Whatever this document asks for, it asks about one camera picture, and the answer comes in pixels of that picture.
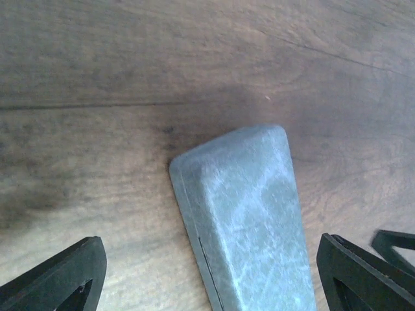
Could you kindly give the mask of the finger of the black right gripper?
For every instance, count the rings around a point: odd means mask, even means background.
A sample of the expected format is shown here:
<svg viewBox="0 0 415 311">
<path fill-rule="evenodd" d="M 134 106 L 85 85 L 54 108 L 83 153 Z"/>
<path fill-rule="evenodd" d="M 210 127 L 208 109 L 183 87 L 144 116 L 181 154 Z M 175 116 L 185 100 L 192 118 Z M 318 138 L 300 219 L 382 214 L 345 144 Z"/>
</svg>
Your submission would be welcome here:
<svg viewBox="0 0 415 311">
<path fill-rule="evenodd" d="M 377 230 L 372 238 L 371 246 L 389 264 L 414 276 L 414 266 L 394 249 L 394 247 L 397 247 L 414 250 L 414 234 Z"/>
</svg>

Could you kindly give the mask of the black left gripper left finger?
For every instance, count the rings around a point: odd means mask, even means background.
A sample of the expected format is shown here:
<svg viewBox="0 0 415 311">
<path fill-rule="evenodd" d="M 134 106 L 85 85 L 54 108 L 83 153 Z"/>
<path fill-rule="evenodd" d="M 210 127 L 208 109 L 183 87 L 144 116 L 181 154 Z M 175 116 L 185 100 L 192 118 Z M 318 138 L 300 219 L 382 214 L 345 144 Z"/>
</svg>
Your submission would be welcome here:
<svg viewBox="0 0 415 311">
<path fill-rule="evenodd" d="M 88 236 L 1 286 L 1 310 L 96 310 L 107 258 Z"/>
</svg>

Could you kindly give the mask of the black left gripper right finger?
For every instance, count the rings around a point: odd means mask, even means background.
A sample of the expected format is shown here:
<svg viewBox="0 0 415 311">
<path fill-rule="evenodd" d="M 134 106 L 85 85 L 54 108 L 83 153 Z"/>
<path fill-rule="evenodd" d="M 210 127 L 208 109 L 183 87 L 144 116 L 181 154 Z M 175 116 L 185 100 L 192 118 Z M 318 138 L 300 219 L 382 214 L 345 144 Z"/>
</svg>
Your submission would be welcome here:
<svg viewBox="0 0 415 311">
<path fill-rule="evenodd" d="M 316 263 L 330 310 L 414 310 L 414 276 L 339 235 L 321 236 Z"/>
</svg>

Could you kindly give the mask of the blue-grey glasses case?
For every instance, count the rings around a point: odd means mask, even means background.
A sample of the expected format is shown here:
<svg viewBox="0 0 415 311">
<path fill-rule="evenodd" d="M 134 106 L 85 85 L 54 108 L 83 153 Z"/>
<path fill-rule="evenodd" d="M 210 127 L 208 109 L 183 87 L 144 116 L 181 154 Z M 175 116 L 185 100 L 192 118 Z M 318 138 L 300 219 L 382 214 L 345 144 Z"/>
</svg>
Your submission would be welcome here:
<svg viewBox="0 0 415 311">
<path fill-rule="evenodd" d="M 315 310 L 285 130 L 244 127 L 169 165 L 213 310 Z"/>
</svg>

